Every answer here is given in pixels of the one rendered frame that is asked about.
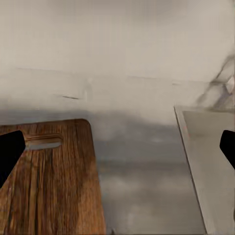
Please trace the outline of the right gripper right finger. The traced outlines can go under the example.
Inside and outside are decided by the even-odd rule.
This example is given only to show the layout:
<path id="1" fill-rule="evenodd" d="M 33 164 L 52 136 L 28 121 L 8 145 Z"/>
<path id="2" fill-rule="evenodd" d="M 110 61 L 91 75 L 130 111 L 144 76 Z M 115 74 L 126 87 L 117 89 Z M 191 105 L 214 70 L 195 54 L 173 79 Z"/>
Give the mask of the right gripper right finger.
<path id="1" fill-rule="evenodd" d="M 235 132 L 229 130 L 223 132 L 220 149 L 235 169 Z"/>

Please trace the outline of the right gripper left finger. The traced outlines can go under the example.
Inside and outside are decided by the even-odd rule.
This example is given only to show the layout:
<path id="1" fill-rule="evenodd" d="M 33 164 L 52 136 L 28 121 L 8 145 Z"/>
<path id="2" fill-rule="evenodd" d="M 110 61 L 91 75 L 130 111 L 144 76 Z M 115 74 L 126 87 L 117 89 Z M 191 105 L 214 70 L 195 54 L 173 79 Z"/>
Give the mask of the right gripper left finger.
<path id="1" fill-rule="evenodd" d="M 24 134 L 18 130 L 0 136 L 0 189 L 25 149 Z"/>

